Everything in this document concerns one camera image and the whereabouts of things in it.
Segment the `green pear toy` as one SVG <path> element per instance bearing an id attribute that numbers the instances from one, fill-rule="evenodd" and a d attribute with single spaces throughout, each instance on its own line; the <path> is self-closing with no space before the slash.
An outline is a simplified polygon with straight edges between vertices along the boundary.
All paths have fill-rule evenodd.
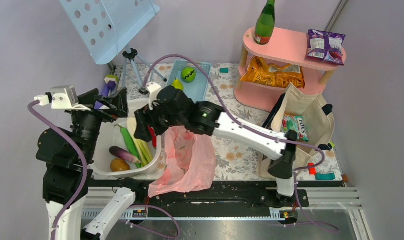
<path id="1" fill-rule="evenodd" d="M 183 86 L 183 84 L 182 84 L 181 81 L 180 81 L 179 79 L 177 79 L 177 78 L 175 78 L 175 79 L 172 81 L 171 86 L 173 86 L 175 89 L 184 91 L 184 86 Z"/>

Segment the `green leek toy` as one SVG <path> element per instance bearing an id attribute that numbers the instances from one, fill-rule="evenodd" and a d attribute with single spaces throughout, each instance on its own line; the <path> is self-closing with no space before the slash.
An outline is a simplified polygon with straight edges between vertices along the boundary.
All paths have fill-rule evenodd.
<path id="1" fill-rule="evenodd" d="M 151 154 L 151 151 L 148 147 L 148 144 L 142 140 L 136 139 L 134 137 L 137 123 L 135 117 L 128 117 L 126 121 L 126 127 L 127 130 L 129 131 L 131 138 L 137 148 L 137 151 L 140 155 L 142 166 L 145 167 L 147 166 L 153 159 L 153 156 Z"/>

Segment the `pink plastic grocery bag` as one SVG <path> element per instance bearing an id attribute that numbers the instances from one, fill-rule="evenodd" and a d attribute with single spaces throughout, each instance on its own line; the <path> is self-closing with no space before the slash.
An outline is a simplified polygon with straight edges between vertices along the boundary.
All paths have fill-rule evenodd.
<path id="1" fill-rule="evenodd" d="M 169 128 L 164 136 L 166 168 L 148 187 L 150 198 L 171 193 L 189 193 L 211 187 L 216 156 L 211 138 L 198 135 L 182 126 Z"/>

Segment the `beige floral canvas tote bag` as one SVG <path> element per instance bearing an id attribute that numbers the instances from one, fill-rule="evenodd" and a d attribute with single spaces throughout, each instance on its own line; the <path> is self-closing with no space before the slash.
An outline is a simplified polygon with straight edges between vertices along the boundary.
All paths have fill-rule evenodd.
<path id="1" fill-rule="evenodd" d="M 279 96 L 262 127 L 298 134 L 297 141 L 328 151 L 334 131 L 333 106 L 319 94 L 306 95 L 289 84 Z"/>

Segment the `orange toy food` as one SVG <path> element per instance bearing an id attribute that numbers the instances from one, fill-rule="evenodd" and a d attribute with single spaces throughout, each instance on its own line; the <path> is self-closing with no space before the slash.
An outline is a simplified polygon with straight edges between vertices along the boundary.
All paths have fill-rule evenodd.
<path id="1" fill-rule="evenodd" d="M 130 166 L 126 161 L 120 159 L 120 158 L 115 158 L 110 162 L 110 169 L 112 172 L 123 172 L 123 171 L 129 171 Z"/>

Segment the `red chili pepper toy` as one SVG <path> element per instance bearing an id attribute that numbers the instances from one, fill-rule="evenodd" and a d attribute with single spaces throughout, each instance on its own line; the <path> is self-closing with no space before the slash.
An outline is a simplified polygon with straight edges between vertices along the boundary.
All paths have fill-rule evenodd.
<path id="1" fill-rule="evenodd" d="M 149 130 L 150 135 L 151 135 L 151 144 L 152 144 L 152 146 L 153 146 L 154 148 L 156 148 L 156 147 L 157 147 L 157 136 L 156 136 L 156 134 L 155 134 L 153 128 L 151 128 L 151 127 L 148 126 L 148 130 Z"/>

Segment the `green toy watermelon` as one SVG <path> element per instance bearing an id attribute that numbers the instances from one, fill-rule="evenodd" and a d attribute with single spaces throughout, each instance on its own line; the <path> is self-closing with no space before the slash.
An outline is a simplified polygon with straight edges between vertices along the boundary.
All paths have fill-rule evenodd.
<path id="1" fill-rule="evenodd" d="M 181 71 L 181 79 L 186 83 L 191 83 L 195 80 L 196 70 L 193 67 L 184 67 Z"/>

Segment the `light blue music stand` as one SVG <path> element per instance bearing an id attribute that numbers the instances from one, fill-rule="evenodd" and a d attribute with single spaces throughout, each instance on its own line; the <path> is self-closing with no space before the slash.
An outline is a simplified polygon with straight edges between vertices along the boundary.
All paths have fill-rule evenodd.
<path id="1" fill-rule="evenodd" d="M 123 67 L 131 63 L 137 83 L 142 84 L 136 60 L 145 65 L 130 41 L 155 17 L 160 7 L 151 0 L 61 0 L 68 17 L 97 65 L 124 57 Z"/>

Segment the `colourful candy packet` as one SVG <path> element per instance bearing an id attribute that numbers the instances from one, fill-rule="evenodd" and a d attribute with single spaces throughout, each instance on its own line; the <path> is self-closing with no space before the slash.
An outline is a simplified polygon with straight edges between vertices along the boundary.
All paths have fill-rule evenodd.
<path id="1" fill-rule="evenodd" d="M 297 140 L 308 142 L 309 138 L 304 124 L 304 119 L 300 115 L 284 114 L 281 121 L 281 132 L 294 131 L 297 133 Z"/>

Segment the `orange printed snack bag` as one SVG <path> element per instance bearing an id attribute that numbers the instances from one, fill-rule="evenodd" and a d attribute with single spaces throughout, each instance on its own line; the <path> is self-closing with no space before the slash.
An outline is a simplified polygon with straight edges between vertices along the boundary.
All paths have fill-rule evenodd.
<path id="1" fill-rule="evenodd" d="M 286 64 L 278 66 L 267 63 L 263 58 L 254 56 L 240 81 L 273 88 L 286 88 L 290 83 L 296 88 L 305 88 L 303 71 L 300 66 Z"/>

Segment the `pink two-tier wooden shelf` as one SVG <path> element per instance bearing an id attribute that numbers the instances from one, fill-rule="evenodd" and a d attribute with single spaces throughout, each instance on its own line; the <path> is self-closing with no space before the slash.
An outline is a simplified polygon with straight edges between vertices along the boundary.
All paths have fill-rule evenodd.
<path id="1" fill-rule="evenodd" d="M 295 75 L 295 68 L 303 74 L 305 86 L 300 91 L 305 95 L 316 95 L 324 91 L 337 65 L 319 62 L 305 57 L 308 38 L 306 33 L 274 28 L 272 37 L 266 45 L 254 42 L 254 28 L 243 34 L 243 43 L 238 71 L 243 76 L 252 58 L 265 61 L 267 69 L 272 72 L 289 72 Z M 255 82 L 237 80 L 234 97 L 242 105 L 269 112 L 284 89 Z"/>

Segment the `red orange small block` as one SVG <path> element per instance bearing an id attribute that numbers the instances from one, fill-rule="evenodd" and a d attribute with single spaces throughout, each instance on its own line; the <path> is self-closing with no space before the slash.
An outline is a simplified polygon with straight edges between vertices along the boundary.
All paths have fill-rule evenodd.
<path id="1" fill-rule="evenodd" d="M 315 175 L 316 174 L 316 169 L 315 169 L 314 165 L 315 164 L 312 163 L 312 162 L 307 164 L 309 175 Z"/>

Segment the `purple snack packet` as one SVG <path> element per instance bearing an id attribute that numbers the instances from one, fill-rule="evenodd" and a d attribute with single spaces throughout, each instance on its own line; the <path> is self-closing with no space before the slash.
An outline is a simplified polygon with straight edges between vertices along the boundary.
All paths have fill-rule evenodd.
<path id="1" fill-rule="evenodd" d="M 345 34 L 308 29 L 305 58 L 322 63 L 343 66 L 342 43 L 345 37 Z"/>

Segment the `teal flat block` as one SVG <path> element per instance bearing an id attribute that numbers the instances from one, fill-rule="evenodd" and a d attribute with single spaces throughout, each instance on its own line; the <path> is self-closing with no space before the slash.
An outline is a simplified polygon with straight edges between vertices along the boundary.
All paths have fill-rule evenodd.
<path id="1" fill-rule="evenodd" d="M 335 179 L 336 179 L 336 177 L 333 172 L 315 174 L 315 180 L 317 180 L 317 181 L 333 181 Z"/>

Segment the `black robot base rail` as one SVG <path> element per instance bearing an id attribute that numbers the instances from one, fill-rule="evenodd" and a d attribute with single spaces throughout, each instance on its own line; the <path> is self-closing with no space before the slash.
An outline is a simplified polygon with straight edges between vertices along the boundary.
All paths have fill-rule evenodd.
<path id="1" fill-rule="evenodd" d="M 128 218 L 282 220 L 293 207 L 308 207 L 305 190 L 291 197 L 279 196 L 269 183 L 219 182 L 211 188 L 189 193 L 169 192 L 152 198 L 140 188 L 136 201 L 126 207 Z"/>

